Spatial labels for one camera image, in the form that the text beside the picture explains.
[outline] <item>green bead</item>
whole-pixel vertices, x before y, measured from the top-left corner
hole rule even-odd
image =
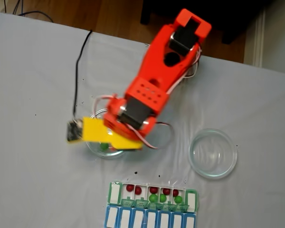
[[[181,196],[177,196],[174,198],[174,202],[175,203],[181,203],[182,202],[182,197]]]
[[[100,149],[102,151],[106,151],[107,149],[109,149],[109,144],[108,143],[100,143]]]
[[[156,202],[157,202],[157,195],[156,195],[156,194],[151,194],[151,195],[149,196],[149,201],[150,201],[151,203],[156,203]]]
[[[167,200],[167,197],[165,196],[165,194],[161,194],[160,195],[160,202],[164,203],[164,202],[166,202],[166,200]]]

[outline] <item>white wall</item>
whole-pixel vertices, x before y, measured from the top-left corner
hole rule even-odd
[[[262,67],[285,73],[285,0],[265,12]]]

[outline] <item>glass petri dish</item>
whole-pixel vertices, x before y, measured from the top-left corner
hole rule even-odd
[[[105,114],[106,112],[107,109],[104,108],[97,111],[95,115],[97,118],[101,119],[103,114]],[[124,155],[125,153],[125,151],[120,151],[112,148],[111,145],[107,143],[86,142],[86,144],[92,153],[102,158],[117,158],[119,156]]]
[[[189,149],[192,168],[208,179],[229,175],[237,163],[237,150],[224,132],[204,129],[197,133]]]

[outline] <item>white tablecloth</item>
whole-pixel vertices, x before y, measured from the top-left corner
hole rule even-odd
[[[202,57],[198,75],[160,117],[176,140],[166,150],[103,160],[84,143],[66,142],[86,35],[0,13],[0,228],[103,227],[114,180],[196,189],[198,228],[285,228],[285,74]],[[122,95],[145,51],[94,33],[79,66],[78,116],[89,115],[96,95]],[[237,145],[225,179],[206,180],[190,167],[189,144],[203,128],[221,129]]]

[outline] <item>wire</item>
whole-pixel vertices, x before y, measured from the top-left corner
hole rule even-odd
[[[86,38],[85,38],[85,41],[81,47],[81,50],[80,50],[80,54],[78,56],[78,59],[76,61],[76,73],[75,73],[75,95],[74,95],[74,105],[73,105],[73,118],[75,119],[75,115],[76,115],[76,104],[77,104],[77,92],[78,92],[78,63],[79,63],[79,60],[81,58],[81,55],[82,55],[82,52],[84,50],[84,47],[86,45],[86,42],[89,38],[89,36],[92,34],[92,30],[90,30],[90,32],[87,34]]]
[[[194,62],[192,63],[192,65],[196,64],[196,63],[199,61],[200,56],[201,56],[200,43],[197,43],[197,44],[198,44],[198,46],[199,46],[199,49],[198,49],[198,51],[197,51],[197,53],[196,53],[196,57],[195,57],[195,60],[194,60]],[[182,79],[186,77],[187,72],[188,72],[188,70],[186,70],[186,72],[170,87],[170,89],[168,89],[167,94],[170,94],[170,93],[175,89],[175,87],[182,81]]]
[[[101,95],[95,98],[94,104],[93,104],[93,108],[92,108],[92,112],[93,112],[93,116],[97,119],[97,115],[96,115],[96,109],[97,109],[97,105],[99,103],[100,100],[102,99],[111,99],[114,98],[114,96],[112,95]]]
[[[199,64],[200,64],[200,62],[198,61],[196,64],[191,65],[193,68],[194,68],[194,66],[195,66],[195,69],[194,69],[193,74],[192,74],[192,75],[186,75],[184,78],[191,78],[191,77],[194,77],[194,76],[196,75],[196,72],[197,72],[198,68],[199,68]]]
[[[23,13],[23,0],[22,0],[22,3],[21,3],[21,13]]]
[[[145,140],[145,138],[143,138],[143,136],[136,130],[134,129],[131,125],[129,124],[126,124],[127,127],[132,130],[136,136],[143,142],[143,144],[145,144],[147,147],[151,148],[151,149],[154,149],[154,150],[158,150],[158,149],[162,149],[164,148],[165,146],[167,146],[174,138],[174,129],[173,127],[168,124],[168,123],[164,123],[164,122],[156,122],[156,124],[161,124],[161,125],[165,125],[165,126],[168,126],[170,127],[170,130],[171,130],[171,136],[170,136],[170,139],[161,147],[156,147],[156,146],[152,146],[147,140]]]
[[[17,1],[16,5],[15,5],[15,8],[13,10],[13,14],[16,14],[18,6],[19,6],[19,3],[20,3],[20,0]]]
[[[27,14],[30,14],[30,13],[41,13],[41,14],[43,14],[44,16],[46,16],[52,23],[54,23],[53,20],[52,20],[52,18],[51,18],[48,14],[46,14],[46,13],[44,13],[44,12],[41,12],[41,11],[39,11],[39,10],[34,10],[34,11],[29,11],[29,12],[21,13],[21,14],[18,14],[18,16],[24,16],[24,15],[27,15]]]

